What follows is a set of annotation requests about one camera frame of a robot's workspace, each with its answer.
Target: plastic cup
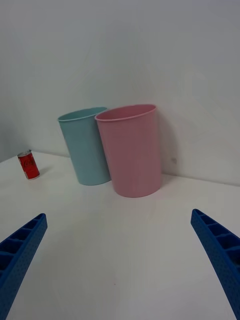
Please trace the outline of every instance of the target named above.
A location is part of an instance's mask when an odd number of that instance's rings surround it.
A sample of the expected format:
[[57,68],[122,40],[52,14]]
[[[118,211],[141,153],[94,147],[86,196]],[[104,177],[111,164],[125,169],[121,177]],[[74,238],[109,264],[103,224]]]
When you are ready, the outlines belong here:
[[107,108],[82,109],[60,116],[70,158],[80,184],[93,186],[111,180],[95,115]]
[[161,187],[157,108],[118,107],[95,116],[115,191],[137,198]]

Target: light blue cup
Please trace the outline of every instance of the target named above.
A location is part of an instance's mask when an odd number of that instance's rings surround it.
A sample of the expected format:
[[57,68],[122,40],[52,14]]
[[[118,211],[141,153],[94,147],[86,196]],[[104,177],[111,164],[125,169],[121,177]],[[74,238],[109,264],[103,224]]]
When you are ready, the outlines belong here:
[[78,182],[93,186],[110,181],[99,129],[94,117],[106,107],[83,109],[60,116],[60,124]]

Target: red can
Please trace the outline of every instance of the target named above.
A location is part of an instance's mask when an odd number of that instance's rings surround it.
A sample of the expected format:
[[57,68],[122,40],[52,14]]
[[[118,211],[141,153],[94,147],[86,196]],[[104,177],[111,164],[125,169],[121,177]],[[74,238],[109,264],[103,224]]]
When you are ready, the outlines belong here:
[[36,179],[40,173],[31,150],[17,155],[27,179]]

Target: coca-cola logo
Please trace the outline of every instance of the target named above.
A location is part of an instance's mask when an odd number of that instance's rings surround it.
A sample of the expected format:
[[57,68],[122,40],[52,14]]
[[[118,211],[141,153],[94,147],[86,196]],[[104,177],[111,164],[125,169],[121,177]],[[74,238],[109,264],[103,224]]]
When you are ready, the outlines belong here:
[[24,167],[24,168],[31,167],[31,166],[33,166],[33,165],[34,165],[34,161],[31,160],[31,159],[27,159],[27,160],[25,160],[24,163],[23,163],[23,167]]

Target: white table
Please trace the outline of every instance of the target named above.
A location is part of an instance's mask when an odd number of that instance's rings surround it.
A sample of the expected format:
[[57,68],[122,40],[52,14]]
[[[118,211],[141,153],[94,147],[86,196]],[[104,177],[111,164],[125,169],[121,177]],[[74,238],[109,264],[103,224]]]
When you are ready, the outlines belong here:
[[190,225],[199,208],[240,235],[240,188],[164,176],[142,198],[112,183],[83,186],[69,158],[34,153],[28,181],[16,157],[0,163],[0,241],[39,213],[48,229],[8,320],[233,320]]

